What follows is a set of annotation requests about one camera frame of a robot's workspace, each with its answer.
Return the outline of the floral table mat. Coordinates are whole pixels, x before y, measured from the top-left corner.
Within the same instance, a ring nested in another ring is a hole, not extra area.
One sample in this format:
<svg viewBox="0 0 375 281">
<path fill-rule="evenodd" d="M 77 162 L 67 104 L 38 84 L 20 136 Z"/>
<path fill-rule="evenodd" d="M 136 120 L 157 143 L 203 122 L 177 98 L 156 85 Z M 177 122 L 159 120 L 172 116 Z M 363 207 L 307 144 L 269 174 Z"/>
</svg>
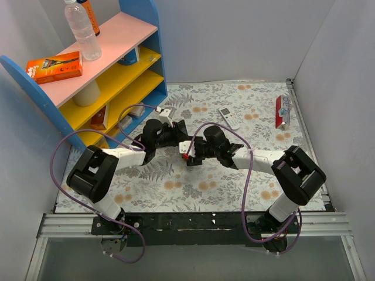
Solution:
<svg viewBox="0 0 375 281">
<path fill-rule="evenodd" d="M 285 150 L 292 145 L 307 149 L 295 111 L 286 130 L 275 127 L 275 101 L 288 94 L 285 83 L 169 84 L 164 108 L 175 108 L 174 120 L 184 120 L 190 135 L 202 135 L 202 124 L 222 124 L 219 113 L 229 107 L 240 123 L 233 143 L 248 142 L 253 149 Z M 266 210 L 282 193 L 276 178 L 223 167 L 216 159 L 188 167 L 177 148 L 156 152 L 142 167 L 115 173 L 110 194 L 127 212 L 188 212 Z"/>
</svg>

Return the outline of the orange red box on shelf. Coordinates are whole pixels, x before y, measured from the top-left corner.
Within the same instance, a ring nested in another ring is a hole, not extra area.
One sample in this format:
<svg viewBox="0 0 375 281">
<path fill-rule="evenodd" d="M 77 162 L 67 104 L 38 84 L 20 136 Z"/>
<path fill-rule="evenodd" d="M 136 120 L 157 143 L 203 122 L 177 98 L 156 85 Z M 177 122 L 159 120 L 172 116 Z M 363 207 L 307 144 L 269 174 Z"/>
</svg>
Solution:
<svg viewBox="0 0 375 281">
<path fill-rule="evenodd" d="M 109 107 L 110 105 L 105 105 L 102 109 L 100 109 L 90 121 L 90 127 L 94 130 L 105 130 L 108 126 L 108 115 L 109 115 Z"/>
</svg>

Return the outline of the red toothpaste box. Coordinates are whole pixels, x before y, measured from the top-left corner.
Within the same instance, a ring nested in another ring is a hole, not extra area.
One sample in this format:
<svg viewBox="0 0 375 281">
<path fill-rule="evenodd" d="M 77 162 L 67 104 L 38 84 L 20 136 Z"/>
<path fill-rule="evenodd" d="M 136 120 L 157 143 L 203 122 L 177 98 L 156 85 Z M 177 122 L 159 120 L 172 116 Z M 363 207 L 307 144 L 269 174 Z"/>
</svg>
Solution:
<svg viewBox="0 0 375 281">
<path fill-rule="evenodd" d="M 275 127 L 286 130 L 290 125 L 291 102 L 288 96 L 280 95 L 275 103 Z"/>
</svg>

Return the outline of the cream cylinder container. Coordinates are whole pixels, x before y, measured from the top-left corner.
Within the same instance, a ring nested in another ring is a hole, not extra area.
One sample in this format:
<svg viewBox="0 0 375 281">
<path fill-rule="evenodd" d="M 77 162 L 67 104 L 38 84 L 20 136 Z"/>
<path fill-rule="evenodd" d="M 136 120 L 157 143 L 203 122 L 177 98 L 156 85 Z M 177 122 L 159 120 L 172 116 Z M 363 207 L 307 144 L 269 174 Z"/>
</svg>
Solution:
<svg viewBox="0 0 375 281">
<path fill-rule="evenodd" d="M 77 106 L 88 107 L 99 99 L 100 93 L 99 86 L 96 80 L 94 80 L 73 97 L 73 102 Z"/>
</svg>

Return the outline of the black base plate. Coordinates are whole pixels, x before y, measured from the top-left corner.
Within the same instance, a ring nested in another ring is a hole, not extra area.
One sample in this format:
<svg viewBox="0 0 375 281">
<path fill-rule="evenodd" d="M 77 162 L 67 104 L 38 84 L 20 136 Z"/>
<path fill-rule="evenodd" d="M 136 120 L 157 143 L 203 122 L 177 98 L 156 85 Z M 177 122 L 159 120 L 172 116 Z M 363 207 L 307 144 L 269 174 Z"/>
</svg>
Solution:
<svg viewBox="0 0 375 281">
<path fill-rule="evenodd" d="M 243 229 L 240 212 L 220 213 L 125 213 L 119 219 L 132 226 L 131 229 L 94 217 L 91 234 L 117 236 L 120 248 L 165 245 L 244 245 L 263 247 L 277 253 L 288 247 L 287 234 L 297 231 L 298 223 L 293 220 L 275 239 L 260 244 L 277 231 L 259 226 L 258 219 L 264 212 L 246 213 L 246 229 Z"/>
</svg>

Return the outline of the white soap pack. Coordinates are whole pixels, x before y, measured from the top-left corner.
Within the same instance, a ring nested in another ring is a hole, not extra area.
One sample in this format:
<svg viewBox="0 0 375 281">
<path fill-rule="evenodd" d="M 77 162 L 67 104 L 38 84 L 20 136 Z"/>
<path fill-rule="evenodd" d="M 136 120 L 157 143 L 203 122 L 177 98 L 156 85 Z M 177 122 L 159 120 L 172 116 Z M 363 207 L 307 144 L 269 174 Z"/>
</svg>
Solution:
<svg viewBox="0 0 375 281">
<path fill-rule="evenodd" d="M 132 117 L 129 115 L 126 115 L 120 120 L 118 127 L 121 128 L 122 130 L 125 130 L 129 125 L 131 125 L 131 123 L 132 123 Z"/>
<path fill-rule="evenodd" d="M 143 102 L 140 102 L 137 106 L 132 107 L 132 110 L 128 113 L 129 116 L 140 119 L 145 113 L 146 107 L 144 106 Z"/>
</svg>

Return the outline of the blue white box on shelf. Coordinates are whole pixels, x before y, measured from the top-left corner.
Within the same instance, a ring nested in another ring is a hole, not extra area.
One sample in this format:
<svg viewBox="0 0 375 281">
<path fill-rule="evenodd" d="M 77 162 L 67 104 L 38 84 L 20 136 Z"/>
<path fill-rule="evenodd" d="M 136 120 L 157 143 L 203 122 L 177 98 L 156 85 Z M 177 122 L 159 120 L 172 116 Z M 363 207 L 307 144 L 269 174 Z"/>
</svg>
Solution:
<svg viewBox="0 0 375 281">
<path fill-rule="evenodd" d="M 124 57 L 118 60 L 118 63 L 120 63 L 123 66 L 131 66 L 137 62 L 139 62 L 139 47 L 135 47 L 131 51 L 129 51 Z"/>
</svg>

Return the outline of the white air conditioner remote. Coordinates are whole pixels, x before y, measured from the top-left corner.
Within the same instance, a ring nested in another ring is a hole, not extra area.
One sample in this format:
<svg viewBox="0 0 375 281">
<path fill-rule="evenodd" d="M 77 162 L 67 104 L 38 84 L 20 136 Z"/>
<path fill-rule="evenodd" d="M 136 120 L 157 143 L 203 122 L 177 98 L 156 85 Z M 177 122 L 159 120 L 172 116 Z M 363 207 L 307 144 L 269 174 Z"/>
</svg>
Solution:
<svg viewBox="0 0 375 281">
<path fill-rule="evenodd" d="M 240 128 L 240 123 L 227 107 L 220 108 L 219 113 L 230 129 L 236 131 Z"/>
</svg>

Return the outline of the clear plastic water bottle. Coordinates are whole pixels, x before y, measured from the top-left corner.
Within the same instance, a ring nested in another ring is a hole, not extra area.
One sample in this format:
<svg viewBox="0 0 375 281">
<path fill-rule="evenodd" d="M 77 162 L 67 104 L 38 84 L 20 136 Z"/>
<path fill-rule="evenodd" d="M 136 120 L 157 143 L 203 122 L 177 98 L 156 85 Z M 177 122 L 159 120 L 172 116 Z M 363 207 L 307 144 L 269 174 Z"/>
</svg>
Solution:
<svg viewBox="0 0 375 281">
<path fill-rule="evenodd" d="M 101 57 L 102 50 L 85 8 L 76 0 L 64 1 L 64 14 L 74 34 L 79 50 L 87 61 Z"/>
</svg>

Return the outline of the orange bottle on shelf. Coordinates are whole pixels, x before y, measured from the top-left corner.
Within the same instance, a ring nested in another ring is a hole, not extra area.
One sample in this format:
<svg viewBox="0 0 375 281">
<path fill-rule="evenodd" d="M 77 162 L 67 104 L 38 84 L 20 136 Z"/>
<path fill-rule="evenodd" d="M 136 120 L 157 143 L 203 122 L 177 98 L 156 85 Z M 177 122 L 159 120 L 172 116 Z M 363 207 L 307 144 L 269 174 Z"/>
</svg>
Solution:
<svg viewBox="0 0 375 281">
<path fill-rule="evenodd" d="M 94 31 L 95 35 L 98 36 L 100 34 L 100 28 L 99 28 L 99 24 L 97 22 L 97 19 L 96 19 L 95 13 L 94 13 L 94 9 L 91 6 L 90 1 L 89 0 L 77 0 L 77 3 L 82 5 L 83 8 L 86 10 L 86 12 L 88 14 L 88 18 L 89 18 L 89 20 L 91 22 L 91 25 L 93 27 L 93 31 Z"/>
</svg>

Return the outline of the aluminium frame rail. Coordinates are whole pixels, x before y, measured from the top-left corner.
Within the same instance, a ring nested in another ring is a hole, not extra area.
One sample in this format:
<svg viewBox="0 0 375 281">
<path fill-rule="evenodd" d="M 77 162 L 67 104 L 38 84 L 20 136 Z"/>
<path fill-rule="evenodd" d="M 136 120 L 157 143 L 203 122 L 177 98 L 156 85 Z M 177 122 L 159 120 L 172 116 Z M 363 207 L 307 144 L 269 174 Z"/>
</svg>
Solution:
<svg viewBox="0 0 375 281">
<path fill-rule="evenodd" d="M 239 213 L 133 213 L 141 232 L 93 214 L 42 218 L 27 280 L 366 280 L 344 213 L 307 212 L 279 242 L 250 241 Z M 107 256 L 115 252 L 133 265 Z"/>
</svg>

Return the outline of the blue pink yellow shelf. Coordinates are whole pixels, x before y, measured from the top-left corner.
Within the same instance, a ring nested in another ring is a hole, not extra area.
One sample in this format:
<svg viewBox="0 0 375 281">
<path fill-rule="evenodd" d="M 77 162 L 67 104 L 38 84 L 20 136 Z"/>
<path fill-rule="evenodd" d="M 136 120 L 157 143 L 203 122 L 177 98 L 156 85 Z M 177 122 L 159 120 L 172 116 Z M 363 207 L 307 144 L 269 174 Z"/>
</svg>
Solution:
<svg viewBox="0 0 375 281">
<path fill-rule="evenodd" d="M 120 13 L 100 26 L 98 41 L 102 56 L 83 62 L 83 75 L 38 85 L 6 56 L 1 64 L 62 135 L 81 132 L 69 142 L 83 151 L 100 141 L 101 135 L 88 132 L 91 117 L 109 104 L 108 127 L 103 130 L 118 141 L 125 137 L 116 132 L 119 114 L 129 112 L 128 106 L 143 102 L 159 105 L 167 96 L 162 60 L 159 18 L 153 1 L 120 1 Z M 139 47 L 139 62 L 123 66 L 118 60 Z M 91 106 L 80 107 L 73 97 L 96 80 L 100 97 Z"/>
</svg>

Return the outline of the orange razor box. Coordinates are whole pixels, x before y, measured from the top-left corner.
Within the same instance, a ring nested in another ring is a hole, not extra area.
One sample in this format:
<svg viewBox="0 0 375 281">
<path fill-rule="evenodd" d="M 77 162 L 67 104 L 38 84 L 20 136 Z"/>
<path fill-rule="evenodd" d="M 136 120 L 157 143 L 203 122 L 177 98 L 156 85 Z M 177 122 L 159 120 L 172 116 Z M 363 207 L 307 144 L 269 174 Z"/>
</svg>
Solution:
<svg viewBox="0 0 375 281">
<path fill-rule="evenodd" d="M 28 61 L 27 75 L 37 84 L 46 84 L 82 76 L 82 58 L 79 51 Z"/>
</svg>

